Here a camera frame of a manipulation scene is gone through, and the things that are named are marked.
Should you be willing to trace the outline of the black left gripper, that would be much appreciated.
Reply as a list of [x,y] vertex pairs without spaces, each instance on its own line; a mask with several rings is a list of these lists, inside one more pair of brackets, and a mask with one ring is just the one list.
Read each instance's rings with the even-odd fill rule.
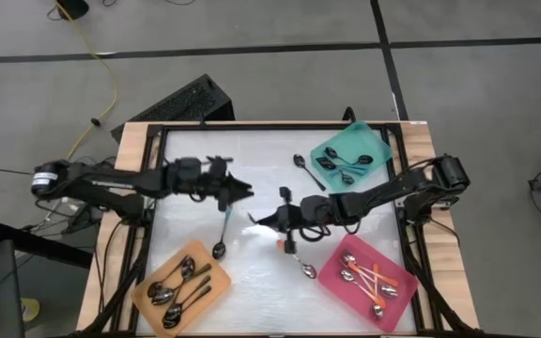
[[202,197],[214,197],[218,202],[218,209],[226,211],[228,204],[253,195],[252,185],[235,178],[231,173],[226,174],[227,162],[220,156],[208,157],[209,170],[205,174],[204,191]]

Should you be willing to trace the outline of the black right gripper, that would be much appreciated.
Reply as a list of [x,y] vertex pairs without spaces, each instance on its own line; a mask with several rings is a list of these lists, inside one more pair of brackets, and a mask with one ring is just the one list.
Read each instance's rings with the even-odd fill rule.
[[283,248],[286,254],[296,254],[297,245],[293,237],[293,231],[302,225],[301,210],[291,204],[292,192],[288,187],[280,187],[279,195],[283,204],[279,207],[253,208],[249,211],[252,222],[259,222],[275,232],[284,234]]

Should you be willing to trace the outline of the silver spoon orange handle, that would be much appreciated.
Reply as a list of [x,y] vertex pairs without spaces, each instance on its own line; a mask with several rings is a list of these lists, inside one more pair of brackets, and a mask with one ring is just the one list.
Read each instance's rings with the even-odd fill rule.
[[386,296],[390,299],[398,296],[396,290],[397,282],[395,280],[384,277],[371,269],[359,267],[354,263],[348,263],[348,267],[354,270],[362,278],[372,295],[376,296],[380,293],[382,296]]
[[379,298],[375,295],[373,295],[370,290],[368,288],[365,288],[364,286],[362,286],[361,284],[359,284],[356,279],[354,278],[354,276],[347,270],[345,269],[342,269],[340,271],[340,275],[342,276],[342,279],[347,281],[347,282],[350,282],[350,283],[354,283],[355,285],[357,285],[363,292],[366,296],[368,296],[372,301],[374,301],[378,307],[384,307],[385,304],[383,301],[379,300]]
[[372,271],[375,272],[374,275],[374,292],[376,296],[376,304],[374,305],[374,313],[376,315],[377,319],[383,318],[383,308],[384,308],[384,299],[379,294],[379,265],[377,263],[374,263],[372,266]]
[[396,279],[393,279],[393,278],[389,278],[387,276],[384,276],[378,272],[375,272],[373,271],[372,269],[368,269],[368,268],[365,268],[363,266],[360,266],[357,261],[356,261],[356,258],[353,254],[351,253],[345,253],[342,255],[342,260],[346,263],[346,265],[357,271],[357,272],[360,272],[360,273],[363,273],[363,274],[366,274],[366,273],[370,273],[371,275],[373,275],[374,277],[377,277],[378,279],[382,280],[383,282],[391,285],[391,286],[399,286],[399,282],[396,280]]
[[[281,239],[277,240],[277,247],[281,251],[283,251],[285,254],[287,254],[286,247],[285,247],[285,242],[283,240],[281,240]],[[293,259],[295,259],[298,262],[298,264],[301,266],[301,271],[302,271],[302,273],[304,275],[306,275],[310,279],[315,279],[317,277],[317,271],[312,265],[304,263],[303,261],[301,261],[300,258],[295,253],[291,253],[290,256]]]

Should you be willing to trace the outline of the black spoon teal handle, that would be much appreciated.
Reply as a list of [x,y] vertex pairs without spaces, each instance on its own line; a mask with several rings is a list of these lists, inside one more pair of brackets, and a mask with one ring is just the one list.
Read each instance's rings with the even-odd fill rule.
[[342,168],[336,168],[331,172],[332,177],[337,175],[340,175],[342,182],[347,185],[352,185],[354,183],[354,178],[348,175]]
[[326,154],[329,158],[331,158],[331,159],[333,159],[333,160],[336,160],[336,161],[339,161],[339,162],[342,163],[342,164],[347,164],[347,162],[346,162],[344,159],[342,159],[342,158],[337,154],[337,151],[336,151],[335,149],[333,149],[332,147],[328,147],[328,146],[327,146],[327,147],[324,149],[324,152],[325,152],[325,154]]
[[326,157],[316,158],[316,161],[330,176],[343,174],[342,168]]
[[358,170],[366,170],[374,161],[369,155],[361,155],[355,161],[347,161],[341,158],[341,161],[348,167],[352,167]]
[[215,260],[224,258],[226,253],[226,246],[224,244],[224,235],[228,226],[233,208],[229,206],[224,213],[223,229],[219,241],[212,248],[212,256]]

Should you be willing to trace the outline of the black metal spoon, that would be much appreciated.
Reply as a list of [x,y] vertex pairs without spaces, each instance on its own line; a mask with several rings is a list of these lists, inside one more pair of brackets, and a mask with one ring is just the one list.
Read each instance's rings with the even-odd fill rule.
[[211,270],[212,268],[212,265],[210,263],[207,263],[206,265],[204,265],[201,269],[199,270],[196,270],[195,272],[193,272],[191,275],[189,275],[188,277],[184,278],[181,282],[181,284],[179,285],[179,287],[182,287],[184,286],[186,283],[188,283],[189,281],[193,280],[194,278],[196,277],[199,277],[200,275],[204,274],[205,272],[208,272],[209,270]]
[[320,190],[322,192],[325,192],[326,191],[326,187],[312,174],[312,172],[306,167],[306,162],[305,162],[305,159],[302,155],[300,154],[294,154],[293,155],[293,162],[294,164],[301,168],[302,170],[304,170],[309,176],[310,178],[312,178],[314,180],[314,182],[317,184],[317,186],[320,188]]
[[180,322],[182,314],[181,314],[180,316],[175,317],[175,318],[172,318],[172,319],[164,319],[164,318],[162,317],[162,326],[163,326],[165,329],[173,329],[173,328],[176,327],[176,326],[178,325],[178,323]]
[[162,289],[160,289],[156,295],[151,298],[151,303],[153,305],[164,305],[165,303],[168,303],[175,298],[176,290],[177,287],[168,288],[163,286]]
[[186,261],[181,265],[181,277],[182,277],[182,281],[181,283],[179,284],[179,286],[177,287],[177,290],[176,290],[176,294],[175,294],[175,298],[178,297],[178,294],[181,290],[181,288],[187,283],[190,281],[190,279],[193,277],[194,275],[194,270],[195,270],[195,262],[194,260],[189,257],[186,259]]
[[178,302],[170,306],[165,315],[164,319],[172,319],[178,317],[182,314],[183,311],[187,310],[190,306],[195,304],[198,300],[202,299],[211,291],[211,286],[209,282],[211,280],[210,276],[206,276],[200,284],[192,291],[192,293],[185,298],[183,302]]
[[167,275],[160,281],[157,281],[157,282],[154,282],[152,283],[148,290],[147,290],[147,295],[150,297],[150,298],[153,298],[156,293],[162,289],[163,287],[163,283],[175,272],[177,271],[179,268],[181,268],[187,261],[189,261],[191,259],[191,257],[189,255],[185,255],[181,261],[170,271],[167,273]]

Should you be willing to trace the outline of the white table mat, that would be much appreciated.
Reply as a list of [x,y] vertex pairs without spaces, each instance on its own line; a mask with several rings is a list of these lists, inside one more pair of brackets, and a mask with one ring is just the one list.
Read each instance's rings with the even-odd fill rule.
[[156,206],[147,272],[192,239],[202,241],[206,250],[219,239],[226,245],[220,264],[232,284],[184,334],[378,333],[366,317],[301,270],[302,263],[321,269],[346,234],[343,228],[333,227],[331,235],[317,243],[298,239],[298,253],[291,257],[277,247],[275,232],[252,223],[282,205],[282,186],[292,191],[295,204],[321,193],[308,172],[294,165],[293,156],[309,155],[333,135],[321,130],[169,132],[166,159],[230,157],[229,171],[251,184],[255,193],[238,202],[228,220],[213,198],[195,203],[185,195],[171,195]]

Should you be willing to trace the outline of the orange plastic tray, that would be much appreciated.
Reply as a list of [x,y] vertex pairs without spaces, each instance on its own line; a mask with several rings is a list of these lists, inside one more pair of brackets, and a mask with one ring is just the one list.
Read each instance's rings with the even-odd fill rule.
[[[181,314],[178,324],[172,329],[165,329],[162,325],[162,317],[169,305],[152,304],[151,297],[147,295],[147,290],[152,283],[158,281],[163,281],[163,286],[171,289],[179,286],[182,282],[180,269],[177,269],[168,278],[166,276],[187,255],[194,260],[197,269],[210,264],[210,270],[182,286],[182,289],[178,293],[177,303],[182,303],[207,276],[210,277],[210,280],[198,289],[189,298],[188,302],[183,304],[183,308],[187,308],[187,310]],[[180,334],[186,334],[190,326],[202,321],[206,311],[220,299],[221,295],[229,289],[230,285],[230,277],[210,255],[203,243],[199,240],[189,241],[177,253],[149,273],[145,280],[132,291],[132,302],[140,313],[137,320],[136,334],[138,336],[154,336],[157,338],[176,338]]]

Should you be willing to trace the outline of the black perforated computer case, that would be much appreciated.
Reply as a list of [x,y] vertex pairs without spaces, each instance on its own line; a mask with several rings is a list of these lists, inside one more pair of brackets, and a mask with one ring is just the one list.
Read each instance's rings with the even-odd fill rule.
[[129,122],[234,121],[232,99],[204,74],[110,131],[120,143]]

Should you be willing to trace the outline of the teal plastic tray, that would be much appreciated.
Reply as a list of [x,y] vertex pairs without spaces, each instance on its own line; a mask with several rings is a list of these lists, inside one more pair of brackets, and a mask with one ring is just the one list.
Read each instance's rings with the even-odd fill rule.
[[[366,170],[358,170],[348,167],[339,161],[329,158],[324,149],[332,147],[337,154],[347,161],[355,161],[361,155],[369,155],[374,161]],[[316,146],[310,152],[313,166],[319,175],[328,183],[331,192],[349,192],[378,169],[384,168],[388,160],[393,156],[391,148],[381,137],[379,130],[372,129],[362,121],[354,122],[342,131],[337,132],[333,137],[324,143]],[[352,185],[342,182],[340,175],[330,176],[316,161],[316,158],[326,157],[333,163],[339,165],[348,175],[354,178]]]

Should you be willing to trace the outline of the pink plastic tray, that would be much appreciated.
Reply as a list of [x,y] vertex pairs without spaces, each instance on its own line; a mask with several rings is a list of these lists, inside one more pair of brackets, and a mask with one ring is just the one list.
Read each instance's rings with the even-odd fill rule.
[[[377,319],[374,313],[376,303],[366,296],[357,285],[342,279],[340,271],[345,269],[354,276],[359,284],[368,288],[362,278],[342,260],[343,254],[353,254],[357,263],[368,269],[372,269],[373,264],[377,263],[380,274],[399,282],[399,286],[396,287],[397,297],[390,299],[379,293],[385,304],[382,319]],[[411,273],[354,235],[346,235],[342,238],[319,273],[318,281],[351,310],[364,316],[379,330],[385,332],[396,330],[398,322],[409,307],[418,287],[418,282]]]

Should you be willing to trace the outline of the black floor beam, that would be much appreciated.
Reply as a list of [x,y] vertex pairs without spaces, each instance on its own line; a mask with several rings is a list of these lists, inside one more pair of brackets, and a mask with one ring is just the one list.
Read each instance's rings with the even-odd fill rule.
[[0,241],[3,240],[11,240],[16,250],[26,254],[33,254],[78,268],[89,269],[91,267],[92,253],[0,223]]

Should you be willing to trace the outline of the yellow disc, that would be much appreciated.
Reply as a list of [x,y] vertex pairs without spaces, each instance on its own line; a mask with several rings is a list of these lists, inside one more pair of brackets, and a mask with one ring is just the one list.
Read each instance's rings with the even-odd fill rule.
[[23,322],[31,322],[35,320],[39,315],[40,302],[36,299],[21,298],[21,310]]

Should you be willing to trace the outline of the black round base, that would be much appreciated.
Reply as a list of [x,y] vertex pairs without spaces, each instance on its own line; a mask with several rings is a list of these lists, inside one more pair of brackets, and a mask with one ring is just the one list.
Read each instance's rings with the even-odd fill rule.
[[60,18],[66,21],[80,19],[90,9],[86,0],[55,0],[55,2]]

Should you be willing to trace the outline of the black aluminium table frame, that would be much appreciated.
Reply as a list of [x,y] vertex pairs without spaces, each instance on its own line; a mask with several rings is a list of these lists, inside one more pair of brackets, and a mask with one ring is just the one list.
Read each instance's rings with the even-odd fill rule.
[[[328,131],[343,129],[345,121],[221,121],[200,126],[195,122],[131,122],[125,127],[119,149],[116,153],[116,167],[123,170],[140,170],[154,164],[162,151],[162,142],[156,135],[157,128],[168,127],[183,131]],[[436,155],[429,127],[425,121],[371,121],[372,127],[385,127],[389,138],[394,143],[392,151],[398,157],[393,161],[396,171],[406,164],[427,160]],[[132,233],[122,229],[113,233],[118,217],[106,213],[103,216],[97,238],[96,253],[88,275],[85,294],[79,313],[77,330],[90,325],[99,314],[98,299],[106,299],[116,292],[118,282],[123,275],[122,264],[125,252],[129,259],[136,259],[143,240],[141,230]],[[460,249],[453,243],[438,238],[438,232],[427,228],[423,231],[424,245],[417,245],[413,250],[416,255],[425,255],[424,267],[431,273],[435,286],[448,302],[449,306],[466,324],[479,326],[475,306],[471,297],[468,277]]]

